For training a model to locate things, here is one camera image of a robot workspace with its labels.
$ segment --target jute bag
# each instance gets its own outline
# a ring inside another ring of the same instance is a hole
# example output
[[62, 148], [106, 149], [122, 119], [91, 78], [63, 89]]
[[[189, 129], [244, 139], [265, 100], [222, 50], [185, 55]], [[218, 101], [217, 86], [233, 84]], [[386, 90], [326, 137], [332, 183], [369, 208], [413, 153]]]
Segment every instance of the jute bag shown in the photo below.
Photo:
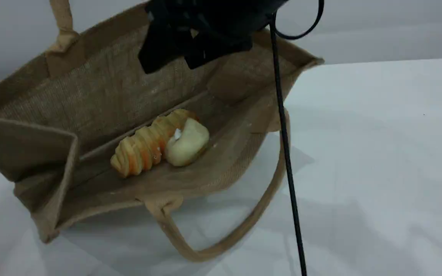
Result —
[[[50, 49], [0, 82], [0, 172], [15, 182], [45, 243], [91, 215], [144, 204], [179, 253], [204, 261], [253, 227], [284, 177], [274, 177], [250, 215], [226, 238], [196, 251], [170, 213], [182, 201], [227, 189], [247, 169], [268, 131], [279, 129], [270, 36], [245, 53], [190, 70], [183, 59], [146, 75], [137, 60], [148, 21], [138, 5], [78, 34], [67, 0], [51, 0], [59, 35]], [[300, 73], [322, 60], [280, 41], [287, 95]], [[163, 162], [121, 179], [109, 164], [118, 142], [175, 108], [192, 110], [211, 140], [195, 163]]]

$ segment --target white tablecloth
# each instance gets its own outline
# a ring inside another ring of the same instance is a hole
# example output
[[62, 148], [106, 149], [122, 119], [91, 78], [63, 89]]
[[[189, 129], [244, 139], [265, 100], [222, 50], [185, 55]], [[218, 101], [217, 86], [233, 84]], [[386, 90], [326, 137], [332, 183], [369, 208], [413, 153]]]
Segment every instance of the white tablecloth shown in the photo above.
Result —
[[[286, 106], [308, 274], [442, 275], [442, 60], [329, 65], [305, 72]], [[218, 241], [275, 168], [270, 134], [226, 192], [174, 219], [196, 248]], [[255, 229], [216, 260], [190, 263], [144, 208], [93, 217], [42, 244], [0, 175], [0, 275], [299, 275], [287, 184]]]

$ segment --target black cable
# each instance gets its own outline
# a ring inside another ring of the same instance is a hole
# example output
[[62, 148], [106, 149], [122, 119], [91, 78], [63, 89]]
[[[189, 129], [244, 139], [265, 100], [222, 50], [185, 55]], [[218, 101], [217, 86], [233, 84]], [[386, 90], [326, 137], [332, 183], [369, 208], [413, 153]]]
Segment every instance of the black cable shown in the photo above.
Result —
[[[285, 35], [285, 34], [281, 33], [281, 32], [276, 28], [275, 23], [274, 23], [274, 30], [275, 30], [275, 33], [276, 33], [279, 37], [284, 38], [284, 39], [287, 39], [287, 40], [296, 40], [296, 39], [300, 39], [300, 38], [302, 38], [302, 37], [308, 35], [309, 33], [312, 32], [312, 30], [313, 30], [313, 29], [318, 25], [318, 23], [320, 22], [320, 19], [322, 18], [322, 15], [323, 15], [323, 8], [324, 8], [324, 6], [325, 6], [325, 0], [318, 0], [318, 12], [317, 12], [317, 15], [316, 15], [316, 19], [315, 19], [314, 23], [312, 24], [312, 26], [311, 26], [307, 31], [305, 31], [304, 33], [299, 34], [299, 35], [287, 35], [287, 34]], [[274, 22], [275, 22], [275, 18], [276, 18], [276, 17], [277, 17], [277, 11], [272, 15], [272, 20], [273, 20]]]
[[272, 55], [274, 57], [275, 92], [277, 94], [277, 105], [279, 106], [279, 120], [281, 122], [282, 146], [284, 147], [284, 159], [286, 161], [287, 182], [289, 194], [291, 196], [291, 207], [293, 208], [294, 230], [296, 232], [296, 243], [298, 244], [298, 254], [300, 257], [301, 275], [307, 276], [307, 264], [305, 252], [303, 251], [303, 241], [301, 238], [300, 217], [296, 204], [296, 194], [294, 192], [293, 170], [291, 169], [291, 159], [289, 158], [289, 141], [287, 137], [286, 115], [284, 115], [284, 98], [282, 97], [281, 79], [279, 72], [279, 54], [277, 52], [277, 41], [275, 38], [275, 15], [270, 22], [270, 40], [272, 42]]
[[318, 14], [313, 25], [304, 33], [300, 35], [285, 35], [277, 30], [275, 26], [275, 18], [277, 12], [272, 15], [272, 21], [270, 22], [270, 41], [272, 42], [272, 57], [274, 59], [274, 75], [275, 75], [275, 93], [277, 95], [277, 106], [279, 107], [279, 120], [281, 123], [281, 138], [282, 146], [284, 149], [284, 160], [286, 162], [287, 182], [289, 186], [289, 196], [291, 198], [291, 209], [293, 211], [294, 230], [296, 232], [296, 243], [298, 245], [298, 255], [300, 259], [301, 275], [307, 276], [307, 263], [305, 260], [305, 251], [303, 249], [303, 240], [301, 238], [300, 217], [298, 214], [298, 204], [296, 203], [296, 192], [294, 190], [293, 169], [291, 168], [291, 158], [289, 156], [289, 139], [287, 135], [286, 115], [284, 114], [284, 98], [282, 96], [280, 70], [279, 70], [279, 51], [277, 50], [277, 38], [278, 35], [284, 39], [295, 40], [308, 35], [320, 21], [323, 15], [324, 0], [318, 1]]

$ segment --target bag handle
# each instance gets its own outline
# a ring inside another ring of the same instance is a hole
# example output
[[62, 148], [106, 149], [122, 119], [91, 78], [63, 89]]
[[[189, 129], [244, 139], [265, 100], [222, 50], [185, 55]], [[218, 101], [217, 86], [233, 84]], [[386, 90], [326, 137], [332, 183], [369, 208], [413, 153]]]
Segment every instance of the bag handle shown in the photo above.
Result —
[[[289, 133], [289, 117], [286, 116], [288, 121], [288, 133]], [[270, 201], [274, 197], [275, 193], [279, 189], [284, 178], [284, 171], [286, 164], [284, 162], [284, 151], [282, 146], [282, 140], [280, 142], [279, 161], [275, 168], [272, 181], [270, 182], [267, 190], [265, 190], [260, 201], [257, 203], [251, 213], [245, 218], [245, 220], [235, 228], [228, 236], [224, 237], [221, 241], [215, 245], [203, 250], [192, 249], [185, 241], [184, 237], [178, 230], [177, 225], [170, 216], [171, 211], [175, 210], [182, 204], [182, 197], [172, 196], [170, 199], [163, 200], [149, 200], [145, 201], [146, 208], [157, 220], [163, 232], [167, 235], [170, 242], [178, 250], [178, 252], [186, 259], [193, 262], [203, 262], [209, 259], [215, 258], [224, 253], [228, 249], [232, 248], [238, 241], [240, 241], [258, 222], [265, 209], [269, 205]]]
[[59, 34], [54, 44], [47, 49], [51, 53], [65, 53], [77, 40], [79, 34], [73, 29], [73, 16], [69, 7], [69, 0], [49, 0], [52, 13], [56, 18]]

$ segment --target toy food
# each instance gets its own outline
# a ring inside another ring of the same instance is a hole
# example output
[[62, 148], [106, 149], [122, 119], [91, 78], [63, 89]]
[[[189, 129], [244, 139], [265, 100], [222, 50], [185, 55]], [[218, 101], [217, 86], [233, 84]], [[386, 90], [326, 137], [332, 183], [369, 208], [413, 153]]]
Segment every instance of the toy food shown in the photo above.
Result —
[[188, 118], [183, 130], [176, 129], [167, 143], [165, 157], [174, 166], [195, 161], [209, 141], [209, 131], [198, 121]]
[[193, 112], [184, 109], [174, 110], [166, 117], [157, 117], [151, 126], [142, 127], [133, 136], [121, 140], [110, 164], [124, 178], [149, 171], [162, 160], [168, 141], [175, 130], [184, 129], [188, 119], [198, 120]]

